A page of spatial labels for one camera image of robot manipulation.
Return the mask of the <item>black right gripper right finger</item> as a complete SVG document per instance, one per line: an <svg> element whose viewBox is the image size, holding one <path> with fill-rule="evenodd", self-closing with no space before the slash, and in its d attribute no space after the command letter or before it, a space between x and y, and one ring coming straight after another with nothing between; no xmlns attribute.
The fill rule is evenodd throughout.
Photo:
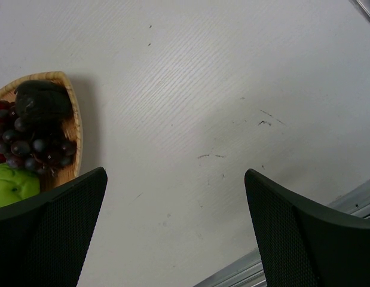
<svg viewBox="0 0 370 287"><path fill-rule="evenodd" d="M370 219L312 201L253 169L244 184L268 286L370 286Z"/></svg>

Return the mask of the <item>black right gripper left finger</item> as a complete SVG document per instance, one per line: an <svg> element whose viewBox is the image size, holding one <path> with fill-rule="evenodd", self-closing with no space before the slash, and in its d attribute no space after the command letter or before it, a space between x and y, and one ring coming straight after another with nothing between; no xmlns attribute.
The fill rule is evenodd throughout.
<svg viewBox="0 0 370 287"><path fill-rule="evenodd" d="M102 206L102 167L0 208L0 286L76 286Z"/></svg>

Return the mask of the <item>green fake apple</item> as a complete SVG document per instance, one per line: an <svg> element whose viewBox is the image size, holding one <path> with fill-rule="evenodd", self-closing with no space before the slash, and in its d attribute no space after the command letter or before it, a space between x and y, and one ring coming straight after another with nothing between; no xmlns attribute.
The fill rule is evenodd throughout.
<svg viewBox="0 0 370 287"><path fill-rule="evenodd" d="M17 203L40 193L40 181L28 170L0 164L0 207Z"/></svg>

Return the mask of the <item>red fake grape bunch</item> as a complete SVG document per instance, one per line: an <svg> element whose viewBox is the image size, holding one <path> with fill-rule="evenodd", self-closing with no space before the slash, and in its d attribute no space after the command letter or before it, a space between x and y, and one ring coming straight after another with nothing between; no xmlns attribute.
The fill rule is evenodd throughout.
<svg viewBox="0 0 370 287"><path fill-rule="evenodd" d="M39 175L55 175L70 166L77 143L63 131L60 121L27 123L15 103L0 100L0 164Z"/></svg>

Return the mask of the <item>dark purple fake plum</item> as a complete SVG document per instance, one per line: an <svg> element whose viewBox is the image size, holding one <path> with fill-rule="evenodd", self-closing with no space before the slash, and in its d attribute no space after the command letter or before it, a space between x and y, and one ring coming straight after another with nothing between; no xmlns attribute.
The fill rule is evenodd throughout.
<svg viewBox="0 0 370 287"><path fill-rule="evenodd" d="M28 80L15 90L15 110L26 123L60 121L72 115L65 87L46 80Z"/></svg>

